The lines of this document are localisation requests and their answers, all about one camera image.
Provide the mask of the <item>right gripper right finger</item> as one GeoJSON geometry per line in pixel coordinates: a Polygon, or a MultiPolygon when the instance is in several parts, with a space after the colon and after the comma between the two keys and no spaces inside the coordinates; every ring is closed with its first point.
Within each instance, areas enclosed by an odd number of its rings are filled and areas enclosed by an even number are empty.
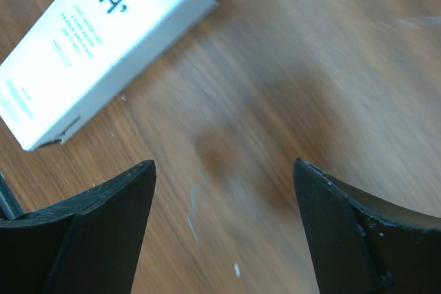
{"type": "Polygon", "coordinates": [[[321,293],[439,293],[440,219],[296,159],[294,188],[321,293]]]}

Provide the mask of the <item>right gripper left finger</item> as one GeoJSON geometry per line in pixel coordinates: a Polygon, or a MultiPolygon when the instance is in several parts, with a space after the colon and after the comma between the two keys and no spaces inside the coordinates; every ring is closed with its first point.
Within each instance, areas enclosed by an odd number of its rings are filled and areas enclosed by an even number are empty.
{"type": "Polygon", "coordinates": [[[1,292],[130,293],[155,184],[145,160],[26,213],[2,182],[1,292]]]}

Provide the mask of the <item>small silver box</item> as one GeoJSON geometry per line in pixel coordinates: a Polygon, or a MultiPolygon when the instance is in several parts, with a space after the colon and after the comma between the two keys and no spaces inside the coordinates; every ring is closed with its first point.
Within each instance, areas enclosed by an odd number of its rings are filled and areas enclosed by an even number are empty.
{"type": "Polygon", "coordinates": [[[217,0],[54,0],[1,64],[1,118],[22,149],[64,143],[217,0]]]}

